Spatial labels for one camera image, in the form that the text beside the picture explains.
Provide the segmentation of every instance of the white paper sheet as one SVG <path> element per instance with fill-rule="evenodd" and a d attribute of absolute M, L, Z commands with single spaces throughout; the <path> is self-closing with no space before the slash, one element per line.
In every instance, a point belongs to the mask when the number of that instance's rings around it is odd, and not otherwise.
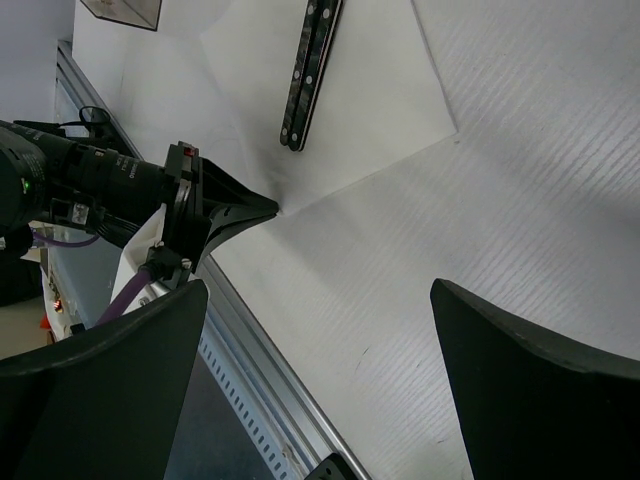
<path fill-rule="evenodd" d="M 280 145 L 306 3 L 236 0 L 201 35 L 246 162 L 213 160 L 284 213 L 455 133 L 410 0 L 347 0 L 305 150 Z"/>

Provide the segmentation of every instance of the white wall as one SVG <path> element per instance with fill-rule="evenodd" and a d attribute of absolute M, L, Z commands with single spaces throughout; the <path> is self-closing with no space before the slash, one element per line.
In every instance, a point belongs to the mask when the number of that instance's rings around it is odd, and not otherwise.
<path fill-rule="evenodd" d="M 56 45 L 73 0 L 0 0 L 0 118 L 53 121 Z"/>

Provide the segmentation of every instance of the glass box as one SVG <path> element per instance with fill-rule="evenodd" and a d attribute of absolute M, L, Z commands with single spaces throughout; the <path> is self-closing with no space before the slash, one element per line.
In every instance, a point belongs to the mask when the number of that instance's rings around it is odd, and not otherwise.
<path fill-rule="evenodd" d="M 158 30 L 162 0 L 82 0 L 97 18 Z"/>

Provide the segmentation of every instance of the camera lens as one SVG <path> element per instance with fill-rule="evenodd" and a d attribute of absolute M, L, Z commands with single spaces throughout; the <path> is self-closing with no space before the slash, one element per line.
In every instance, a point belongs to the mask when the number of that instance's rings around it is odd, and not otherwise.
<path fill-rule="evenodd" d="M 0 128 L 0 235 L 28 224 L 42 211 L 45 164 L 39 148 Z"/>

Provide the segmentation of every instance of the black bracket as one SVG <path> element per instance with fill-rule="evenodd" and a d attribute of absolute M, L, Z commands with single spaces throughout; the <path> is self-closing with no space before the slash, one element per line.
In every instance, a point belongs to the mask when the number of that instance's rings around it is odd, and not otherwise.
<path fill-rule="evenodd" d="M 347 462 L 332 453 L 305 480 L 358 480 Z"/>
<path fill-rule="evenodd" d="M 162 240 L 192 262 L 193 272 L 222 243 L 280 210 L 184 142 L 169 148 L 165 174 L 177 182 L 178 194 L 169 205 Z"/>

